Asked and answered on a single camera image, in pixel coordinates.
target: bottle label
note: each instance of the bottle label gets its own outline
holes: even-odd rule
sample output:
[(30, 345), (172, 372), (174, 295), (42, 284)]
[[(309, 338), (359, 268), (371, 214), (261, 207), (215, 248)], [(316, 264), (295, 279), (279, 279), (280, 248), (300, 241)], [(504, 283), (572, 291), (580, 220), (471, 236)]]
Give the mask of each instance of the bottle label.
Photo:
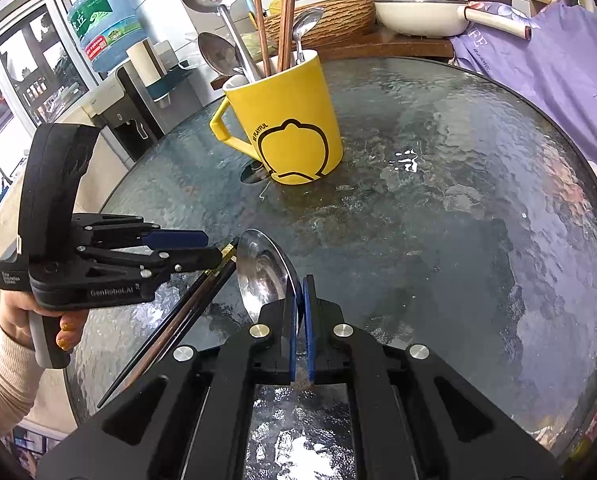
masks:
[(78, 39), (82, 40), (92, 28), (111, 13), (112, 6), (107, 0), (87, 0), (76, 9), (69, 21), (72, 22)]
[(114, 23), (111, 27), (103, 30), (101, 34), (90, 41), (85, 47), (85, 54), (90, 61), (94, 61), (103, 50), (115, 41), (120, 40), (124, 35), (140, 30), (142, 27), (136, 16), (128, 16), (120, 22)]

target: white pot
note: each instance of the white pot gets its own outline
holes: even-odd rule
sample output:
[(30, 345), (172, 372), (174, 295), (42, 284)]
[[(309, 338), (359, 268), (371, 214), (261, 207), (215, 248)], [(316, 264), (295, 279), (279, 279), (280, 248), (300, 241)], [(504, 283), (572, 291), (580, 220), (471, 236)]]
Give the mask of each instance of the white pot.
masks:
[(442, 2), (376, 2), (378, 21), (407, 36), (446, 38), (462, 34), (469, 22), (462, 4)]

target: chopsticks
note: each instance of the chopsticks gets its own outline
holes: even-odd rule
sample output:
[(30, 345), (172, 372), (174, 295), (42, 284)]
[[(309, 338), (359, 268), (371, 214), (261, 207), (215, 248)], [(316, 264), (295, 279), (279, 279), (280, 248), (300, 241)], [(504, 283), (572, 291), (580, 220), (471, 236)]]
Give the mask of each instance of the chopsticks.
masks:
[(203, 284), (203, 282), (207, 279), (207, 277), (208, 277), (208, 275), (203, 272), (196, 279), (196, 281), (194, 283), (192, 283), (192, 286), (190, 286), (190, 288), (188, 288), (185, 291), (185, 294), (183, 294), (182, 298), (178, 301), (176, 306), (173, 309), (171, 309), (171, 311), (168, 312), (167, 316), (165, 316), (163, 318), (162, 322), (156, 327), (156, 329), (146, 339), (146, 341), (143, 343), (141, 348), (138, 349), (138, 352), (136, 352), (133, 355), (133, 357), (130, 359), (130, 361), (122, 369), (120, 374), (118, 374), (118, 377), (116, 377), (116, 379), (114, 379), (114, 382), (112, 383), (112, 385), (107, 389), (104, 396), (101, 397), (101, 400), (99, 400), (98, 404), (96, 404), (96, 408), (98, 408), (99, 410), (102, 408), (103, 404), (105, 404), (105, 402), (107, 402), (107, 399), (109, 399), (112, 396), (112, 393), (114, 393), (116, 388), (118, 388), (122, 384), (122, 382), (125, 380), (125, 378), (130, 374), (131, 370), (133, 370), (133, 368), (146, 355), (146, 353), (154, 345), (154, 343), (160, 338), (160, 336), (163, 334), (165, 329), (172, 323), (172, 320), (176, 317), (176, 315), (183, 308), (185, 308), (187, 306), (187, 304), (190, 302), (190, 299), (192, 298), (192, 296), (196, 293), (198, 288)]
[(294, 26), (294, 6), (296, 0), (283, 0), (280, 11), (280, 38), (278, 39), (278, 71), (283, 72), (292, 66), (292, 28)]
[(254, 0), (256, 10), (256, 26), (259, 29), (259, 40), (261, 41), (262, 66), (265, 77), (272, 75), (272, 65), (270, 64), (270, 52), (267, 48), (267, 32), (265, 31), (265, 19), (262, 15), (262, 0)]
[[(154, 330), (143, 346), (130, 359), (130, 362), (123, 368), (123, 371), (114, 380), (112, 386), (109, 387), (104, 396), (101, 397), (101, 400), (99, 400), (97, 408), (100, 409), (123, 382), (125, 382), (123, 389), (133, 384), (152, 365), (154, 359), (163, 354), (163, 349), (168, 345), (172, 337), (180, 333), (179, 327), (181, 324), (184, 323), (184, 326), (187, 328), (203, 314), (220, 288), (222, 288), (222, 285), (227, 281), (224, 275), (229, 272), (228, 278), (233, 273), (230, 264), (233, 263), (232, 259), (236, 252), (238, 240), (239, 237), (234, 238), (222, 250), (223, 260), (216, 269), (206, 270), (190, 286), (176, 307), (172, 309), (172, 312), (166, 316), (165, 320)], [(192, 323), (188, 322), (190, 318), (194, 320)]]

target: pot handle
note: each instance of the pot handle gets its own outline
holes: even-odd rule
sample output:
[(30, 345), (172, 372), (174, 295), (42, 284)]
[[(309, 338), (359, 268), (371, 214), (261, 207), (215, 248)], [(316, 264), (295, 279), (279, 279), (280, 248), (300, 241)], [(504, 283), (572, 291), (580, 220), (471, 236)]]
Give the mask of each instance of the pot handle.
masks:
[(469, 7), (460, 6), (458, 7), (458, 15), (461, 18), (465, 18), (469, 22), (480, 23), (487, 27), (497, 28), (523, 38), (524, 40), (532, 39), (532, 28), (524, 23), (518, 23), (504, 16), (498, 16), (496, 14), (490, 14), (489, 12), (483, 12), (482, 10), (470, 9)]

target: sleeve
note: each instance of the sleeve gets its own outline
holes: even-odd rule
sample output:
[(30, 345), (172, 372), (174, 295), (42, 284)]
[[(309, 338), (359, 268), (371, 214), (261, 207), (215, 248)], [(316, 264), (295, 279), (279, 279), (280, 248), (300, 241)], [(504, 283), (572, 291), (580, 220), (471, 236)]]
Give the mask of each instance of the sleeve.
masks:
[(0, 327), (0, 436), (30, 412), (43, 371), (34, 350), (15, 343)]

